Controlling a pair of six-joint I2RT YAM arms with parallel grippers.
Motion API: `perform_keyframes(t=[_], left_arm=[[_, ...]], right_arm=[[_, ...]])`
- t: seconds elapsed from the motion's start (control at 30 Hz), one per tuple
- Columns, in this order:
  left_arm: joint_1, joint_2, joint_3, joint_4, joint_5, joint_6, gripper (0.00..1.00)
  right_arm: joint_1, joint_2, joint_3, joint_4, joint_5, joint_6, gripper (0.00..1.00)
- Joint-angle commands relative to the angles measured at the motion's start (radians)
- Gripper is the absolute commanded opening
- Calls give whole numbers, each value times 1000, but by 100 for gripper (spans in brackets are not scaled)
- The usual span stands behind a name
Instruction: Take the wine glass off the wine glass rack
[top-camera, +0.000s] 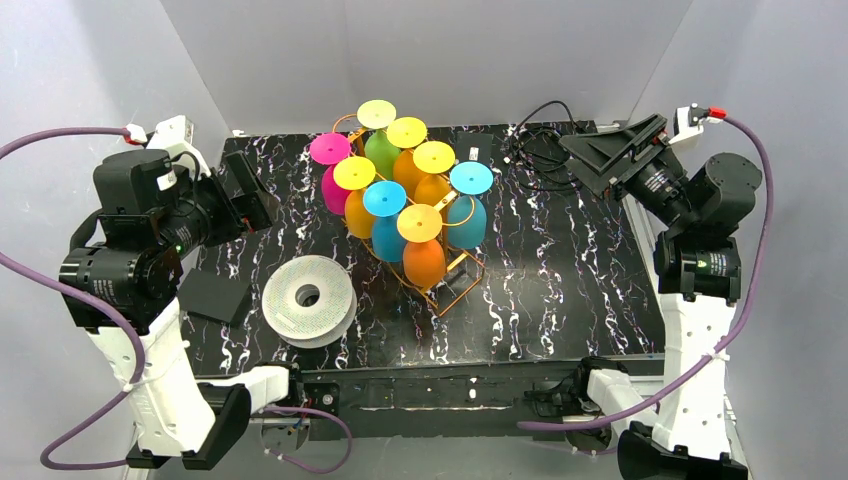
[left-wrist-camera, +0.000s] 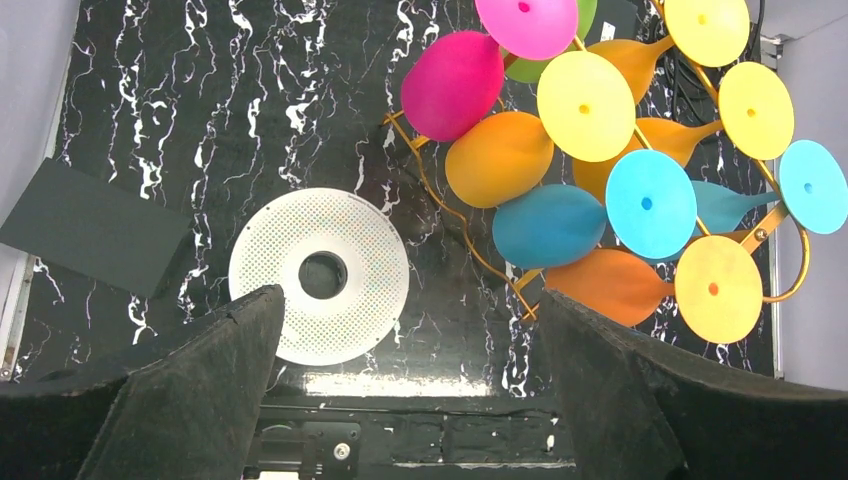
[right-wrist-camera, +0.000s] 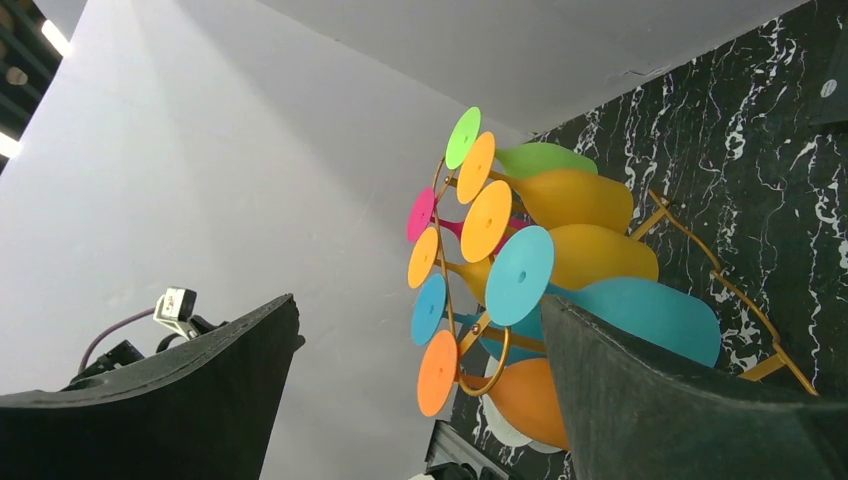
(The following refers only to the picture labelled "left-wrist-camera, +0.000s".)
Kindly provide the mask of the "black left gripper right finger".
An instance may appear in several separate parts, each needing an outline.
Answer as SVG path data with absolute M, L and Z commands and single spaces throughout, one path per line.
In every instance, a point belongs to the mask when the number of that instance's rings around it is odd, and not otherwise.
M 539 327 L 585 479 L 843 479 L 847 396 L 723 366 L 556 291 Z

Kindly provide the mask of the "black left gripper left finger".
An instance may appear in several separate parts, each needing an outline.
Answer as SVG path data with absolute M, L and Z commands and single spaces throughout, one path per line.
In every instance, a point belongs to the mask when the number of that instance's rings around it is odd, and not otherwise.
M 5 479 L 237 479 L 285 298 L 264 286 L 174 332 L 1 387 Z

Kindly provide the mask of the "blue wine glass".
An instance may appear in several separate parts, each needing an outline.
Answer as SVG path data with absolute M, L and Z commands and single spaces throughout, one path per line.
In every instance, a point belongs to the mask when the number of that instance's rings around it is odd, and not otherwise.
M 636 255 L 664 259 L 684 248 L 696 217 L 684 168 L 664 153 L 640 149 L 615 164 L 603 202 L 573 185 L 536 187 L 497 209 L 492 238 L 502 258 L 523 269 L 580 260 L 608 227 Z

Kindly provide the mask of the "teal wine glass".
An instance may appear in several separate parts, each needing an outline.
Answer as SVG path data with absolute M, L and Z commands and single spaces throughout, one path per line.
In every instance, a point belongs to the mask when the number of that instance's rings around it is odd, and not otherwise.
M 778 199 L 802 227 L 817 234 L 834 233 L 847 220 L 843 171 L 824 146 L 811 140 L 792 143 L 780 158 L 780 193 L 743 195 L 715 183 L 692 181 L 668 155 L 654 150 L 647 167 L 650 180 L 660 177 L 669 184 L 638 197 L 639 211 L 654 223 L 659 236 L 641 253 L 651 261 L 677 259 L 684 243 L 697 234 L 697 219 L 712 233 L 729 233 L 748 211 Z

